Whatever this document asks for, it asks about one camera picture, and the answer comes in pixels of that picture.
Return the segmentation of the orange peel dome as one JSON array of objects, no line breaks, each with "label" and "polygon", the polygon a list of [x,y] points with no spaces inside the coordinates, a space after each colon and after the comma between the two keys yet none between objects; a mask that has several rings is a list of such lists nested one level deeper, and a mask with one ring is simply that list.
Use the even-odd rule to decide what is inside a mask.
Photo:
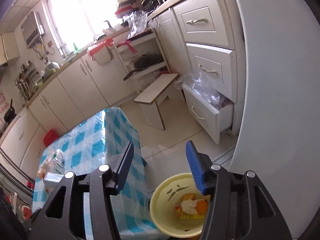
[{"label": "orange peel dome", "polygon": [[204,216],[208,211],[208,202],[206,199],[198,199],[196,203],[196,211],[199,216]]}]

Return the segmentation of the red yellow snack wrapper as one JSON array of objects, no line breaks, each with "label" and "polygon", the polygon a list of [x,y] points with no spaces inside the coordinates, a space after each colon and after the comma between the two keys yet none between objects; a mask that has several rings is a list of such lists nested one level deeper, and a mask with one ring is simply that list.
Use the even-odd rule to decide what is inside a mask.
[{"label": "red yellow snack wrapper", "polygon": [[181,206],[176,206],[175,217],[180,220],[196,220],[205,218],[205,215],[200,215],[193,207],[188,211],[189,212],[184,212]]}]

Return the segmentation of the clear plastic water bottle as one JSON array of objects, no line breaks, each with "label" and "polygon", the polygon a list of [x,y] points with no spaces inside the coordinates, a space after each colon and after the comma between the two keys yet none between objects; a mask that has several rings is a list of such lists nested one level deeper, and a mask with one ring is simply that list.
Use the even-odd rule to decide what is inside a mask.
[{"label": "clear plastic water bottle", "polygon": [[64,172],[63,151],[50,148],[48,155],[38,169],[37,177],[43,179],[47,173],[64,174]]}]

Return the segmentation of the white tissue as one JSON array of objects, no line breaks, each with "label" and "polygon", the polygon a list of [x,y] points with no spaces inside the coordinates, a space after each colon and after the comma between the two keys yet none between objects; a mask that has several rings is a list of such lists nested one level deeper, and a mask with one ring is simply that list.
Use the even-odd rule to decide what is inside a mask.
[{"label": "white tissue", "polygon": [[192,200],[183,200],[181,202],[182,211],[189,215],[198,215],[198,211],[196,209],[198,202],[201,201],[200,199]]}]

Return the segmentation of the yellow plastic trash bucket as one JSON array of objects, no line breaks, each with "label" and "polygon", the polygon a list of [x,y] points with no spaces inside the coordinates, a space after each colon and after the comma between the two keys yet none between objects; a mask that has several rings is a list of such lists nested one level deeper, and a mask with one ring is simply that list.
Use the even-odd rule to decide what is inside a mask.
[{"label": "yellow plastic trash bucket", "polygon": [[204,219],[180,220],[175,217],[175,207],[183,200],[206,199],[196,188],[191,173],[174,175],[163,181],[154,191],[150,202],[150,215],[153,223],[164,234],[175,238],[199,237]]}]

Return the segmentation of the red trash bin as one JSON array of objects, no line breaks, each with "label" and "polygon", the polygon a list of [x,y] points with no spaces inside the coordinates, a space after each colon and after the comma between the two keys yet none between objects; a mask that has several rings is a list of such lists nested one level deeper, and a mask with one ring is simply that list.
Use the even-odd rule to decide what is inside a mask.
[{"label": "red trash bin", "polygon": [[46,136],[43,139],[43,143],[46,147],[48,147],[50,144],[52,144],[54,141],[59,139],[59,136],[55,132],[54,129],[50,129],[49,132],[46,134]]}]

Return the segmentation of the blue checkered tablecloth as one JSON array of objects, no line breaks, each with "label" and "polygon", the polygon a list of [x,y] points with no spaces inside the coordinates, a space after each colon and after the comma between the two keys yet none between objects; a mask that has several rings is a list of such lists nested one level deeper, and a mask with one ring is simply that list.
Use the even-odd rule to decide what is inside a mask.
[{"label": "blue checkered tablecloth", "polygon": [[[131,141],[134,157],[124,188],[114,189],[115,155]],[[65,172],[53,192],[38,178],[30,239],[166,239],[153,223],[138,132],[118,107],[104,109],[45,149],[61,149]]]}]

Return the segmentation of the open white bottom drawer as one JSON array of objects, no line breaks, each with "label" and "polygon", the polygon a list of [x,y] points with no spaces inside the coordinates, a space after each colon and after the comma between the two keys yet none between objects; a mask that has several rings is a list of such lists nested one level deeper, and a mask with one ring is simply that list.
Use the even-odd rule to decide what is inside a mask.
[{"label": "open white bottom drawer", "polygon": [[231,128],[234,104],[223,100],[222,107],[216,109],[202,97],[183,85],[183,92],[191,115],[199,122],[216,144],[220,143],[221,133]]}]

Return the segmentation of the clear plastic bag in drawer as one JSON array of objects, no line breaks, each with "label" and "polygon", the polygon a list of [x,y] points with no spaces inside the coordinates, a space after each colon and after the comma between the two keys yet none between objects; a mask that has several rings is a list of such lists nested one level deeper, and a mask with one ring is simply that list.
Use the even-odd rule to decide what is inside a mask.
[{"label": "clear plastic bag in drawer", "polygon": [[221,102],[220,94],[204,74],[193,73],[182,75],[174,83],[174,87],[178,90],[182,90],[184,86],[189,87],[195,94],[215,107],[217,107]]}]

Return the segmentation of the small wooden stool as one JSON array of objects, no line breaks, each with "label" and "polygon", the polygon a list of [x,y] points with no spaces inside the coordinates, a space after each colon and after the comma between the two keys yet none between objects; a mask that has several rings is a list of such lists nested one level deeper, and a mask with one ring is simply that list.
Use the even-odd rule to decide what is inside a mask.
[{"label": "small wooden stool", "polygon": [[165,124],[159,109],[158,98],[172,85],[178,74],[162,74],[134,102],[140,105],[146,124],[150,127],[165,130]]}]

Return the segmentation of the black pan on shelf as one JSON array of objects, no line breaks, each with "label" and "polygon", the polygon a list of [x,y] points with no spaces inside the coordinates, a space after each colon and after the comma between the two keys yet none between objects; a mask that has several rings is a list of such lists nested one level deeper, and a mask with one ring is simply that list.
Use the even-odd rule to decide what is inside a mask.
[{"label": "black pan on shelf", "polygon": [[163,56],[161,54],[143,54],[133,64],[134,69],[131,70],[123,80],[129,79],[135,72],[141,72],[153,65],[163,62]]}]

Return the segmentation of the white corner shelf rack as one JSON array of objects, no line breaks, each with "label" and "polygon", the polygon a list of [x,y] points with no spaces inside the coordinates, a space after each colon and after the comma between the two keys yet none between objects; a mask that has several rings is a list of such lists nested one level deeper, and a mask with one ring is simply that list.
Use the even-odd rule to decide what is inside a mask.
[{"label": "white corner shelf rack", "polygon": [[123,80],[130,81],[138,94],[160,75],[171,73],[161,43],[151,29],[113,46],[126,71]]}]

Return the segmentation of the white hanging cutting board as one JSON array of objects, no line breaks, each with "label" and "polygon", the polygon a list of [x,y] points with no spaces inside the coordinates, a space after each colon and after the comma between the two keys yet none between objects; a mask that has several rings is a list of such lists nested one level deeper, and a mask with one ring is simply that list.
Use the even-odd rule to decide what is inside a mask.
[{"label": "white hanging cutting board", "polygon": [[110,62],[113,54],[106,44],[99,44],[90,50],[90,56],[100,66]]}]

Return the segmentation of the black frying pan on counter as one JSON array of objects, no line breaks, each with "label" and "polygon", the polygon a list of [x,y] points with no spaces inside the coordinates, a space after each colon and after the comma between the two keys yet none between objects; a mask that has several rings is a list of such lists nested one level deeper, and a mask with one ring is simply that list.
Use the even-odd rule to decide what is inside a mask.
[{"label": "black frying pan on counter", "polygon": [[5,116],[4,116],[4,121],[6,123],[8,123],[8,124],[11,123],[12,120],[14,119],[14,117],[16,116],[15,109],[12,106],[12,102],[13,102],[13,99],[11,99],[10,107],[9,107],[8,111],[5,113]]}]

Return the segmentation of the wall water heater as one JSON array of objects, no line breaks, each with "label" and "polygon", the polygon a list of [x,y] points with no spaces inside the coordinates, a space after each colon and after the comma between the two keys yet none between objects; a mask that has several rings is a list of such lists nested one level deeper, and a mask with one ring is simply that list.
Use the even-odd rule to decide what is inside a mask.
[{"label": "wall water heater", "polygon": [[43,42],[44,28],[38,12],[31,11],[21,25],[22,35],[28,49]]}]

